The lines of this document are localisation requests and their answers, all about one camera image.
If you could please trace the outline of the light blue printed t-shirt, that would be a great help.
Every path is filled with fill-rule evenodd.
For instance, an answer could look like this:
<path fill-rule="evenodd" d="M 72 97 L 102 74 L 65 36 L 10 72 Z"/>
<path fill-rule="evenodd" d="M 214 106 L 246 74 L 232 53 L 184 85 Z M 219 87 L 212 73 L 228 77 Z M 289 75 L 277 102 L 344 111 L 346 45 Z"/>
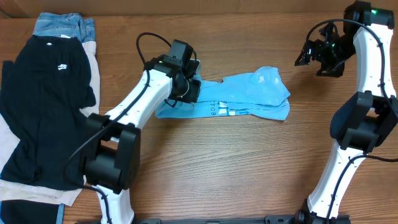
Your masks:
<path fill-rule="evenodd" d="M 253 73 L 223 77 L 221 82 L 201 81 L 196 103 L 170 100 L 155 111 L 157 118 L 207 118 L 254 115 L 284 121 L 290 112 L 290 92 L 276 67 L 264 66 Z"/>

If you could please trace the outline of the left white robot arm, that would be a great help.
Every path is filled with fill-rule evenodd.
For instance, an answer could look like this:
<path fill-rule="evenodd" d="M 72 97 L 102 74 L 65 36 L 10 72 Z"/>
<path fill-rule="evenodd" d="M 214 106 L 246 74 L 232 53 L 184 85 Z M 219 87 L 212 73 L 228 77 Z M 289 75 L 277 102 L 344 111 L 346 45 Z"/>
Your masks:
<path fill-rule="evenodd" d="M 199 66 L 193 47 L 174 40 L 167 54 L 145 62 L 141 80 L 120 104 L 88 117 L 80 170 L 97 193 L 100 223 L 134 223 L 129 188 L 139 171 L 141 130 L 161 103 L 197 101 Z"/>

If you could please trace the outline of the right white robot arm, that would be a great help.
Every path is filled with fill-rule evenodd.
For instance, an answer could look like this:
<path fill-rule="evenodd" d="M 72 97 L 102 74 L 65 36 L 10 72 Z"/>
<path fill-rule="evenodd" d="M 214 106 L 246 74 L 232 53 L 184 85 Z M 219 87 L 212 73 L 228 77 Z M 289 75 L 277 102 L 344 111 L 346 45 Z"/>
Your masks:
<path fill-rule="evenodd" d="M 340 216 L 339 207 L 346 189 L 360 164 L 380 146 L 397 125 L 397 95 L 391 78 L 390 44 L 394 13 L 355 1 L 340 20 L 312 27 L 324 38 L 306 39 L 295 61 L 296 66 L 311 61 L 321 63 L 319 77 L 341 77 L 345 62 L 357 57 L 357 81 L 354 95 L 333 115 L 330 136 L 333 140 L 323 174 L 315 190 L 296 212 L 291 223 L 350 223 Z"/>

